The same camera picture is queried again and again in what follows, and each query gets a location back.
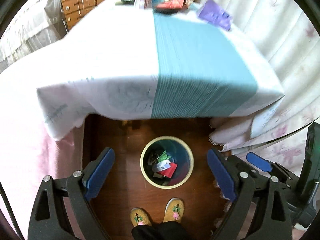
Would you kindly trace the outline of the pink bed blanket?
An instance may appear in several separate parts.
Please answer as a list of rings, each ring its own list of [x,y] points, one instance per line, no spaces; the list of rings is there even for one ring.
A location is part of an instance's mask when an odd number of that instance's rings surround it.
[[[82,169],[84,128],[74,128],[55,141],[45,129],[36,129],[27,139],[18,131],[1,133],[1,184],[23,237],[39,186],[46,175],[67,178]]]

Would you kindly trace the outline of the black card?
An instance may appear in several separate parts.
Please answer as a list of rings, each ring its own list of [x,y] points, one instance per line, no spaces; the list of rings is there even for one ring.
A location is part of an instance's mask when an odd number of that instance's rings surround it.
[[[168,8],[155,8],[153,10],[155,13],[163,14],[163,15],[173,15],[178,13],[179,9],[168,9]]]

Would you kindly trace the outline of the pink strawberry box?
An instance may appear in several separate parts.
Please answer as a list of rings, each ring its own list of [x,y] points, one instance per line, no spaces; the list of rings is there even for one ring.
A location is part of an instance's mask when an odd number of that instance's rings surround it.
[[[152,8],[152,0],[137,0],[136,6],[139,9],[150,9]]]

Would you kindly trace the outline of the teal white patterned tablecloth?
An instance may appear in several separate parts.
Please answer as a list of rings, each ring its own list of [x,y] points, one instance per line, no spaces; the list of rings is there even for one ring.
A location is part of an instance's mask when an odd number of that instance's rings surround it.
[[[166,16],[104,1],[39,58],[45,76],[37,95],[56,140],[91,113],[114,120],[238,117],[284,96],[253,42],[193,10]]]

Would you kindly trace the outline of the purple plastic bag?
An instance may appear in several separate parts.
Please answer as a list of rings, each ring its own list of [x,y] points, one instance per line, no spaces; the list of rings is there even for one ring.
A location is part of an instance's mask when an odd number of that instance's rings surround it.
[[[226,31],[231,30],[232,16],[213,0],[206,1],[197,11],[197,15],[200,19]]]

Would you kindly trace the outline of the yellow round trash bin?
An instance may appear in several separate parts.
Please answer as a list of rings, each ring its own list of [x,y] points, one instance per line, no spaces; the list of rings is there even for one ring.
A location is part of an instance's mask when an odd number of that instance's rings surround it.
[[[152,186],[174,189],[191,176],[194,169],[193,153],[177,137],[157,137],[144,147],[140,156],[140,169]]]

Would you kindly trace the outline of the red gold snack bag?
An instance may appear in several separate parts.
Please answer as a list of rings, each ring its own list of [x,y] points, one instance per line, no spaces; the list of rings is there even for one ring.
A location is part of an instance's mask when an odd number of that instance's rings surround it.
[[[188,9],[194,0],[168,0],[156,5],[156,9],[184,10]]]

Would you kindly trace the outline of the cream floral curtain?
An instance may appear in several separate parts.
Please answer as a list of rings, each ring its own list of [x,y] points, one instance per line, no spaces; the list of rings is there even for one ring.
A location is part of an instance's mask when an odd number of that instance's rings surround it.
[[[308,125],[319,122],[319,34],[294,0],[214,1],[267,59],[285,96],[259,136],[250,135],[250,116],[213,118],[209,139],[240,158],[254,152],[300,174]]]

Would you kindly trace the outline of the white rectangular box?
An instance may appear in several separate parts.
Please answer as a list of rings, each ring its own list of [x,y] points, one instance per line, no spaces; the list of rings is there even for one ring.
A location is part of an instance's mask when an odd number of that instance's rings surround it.
[[[171,163],[170,160],[165,160],[160,163],[156,163],[155,165],[152,166],[152,171],[155,173],[158,173],[159,171],[166,170],[167,168],[170,167],[169,166],[170,163]]]

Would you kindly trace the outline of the white lace bed skirt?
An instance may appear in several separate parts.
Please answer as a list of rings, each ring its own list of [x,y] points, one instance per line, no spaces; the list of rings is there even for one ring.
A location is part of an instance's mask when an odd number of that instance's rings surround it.
[[[62,0],[27,0],[1,37],[1,71],[66,34]]]

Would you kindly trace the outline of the green crumpled wrapper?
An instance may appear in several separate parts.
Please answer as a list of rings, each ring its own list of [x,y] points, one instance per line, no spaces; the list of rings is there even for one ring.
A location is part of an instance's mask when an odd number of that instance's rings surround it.
[[[158,158],[158,162],[162,162],[165,160],[169,160],[171,158],[171,155],[167,153],[167,151],[163,151],[162,154]]]

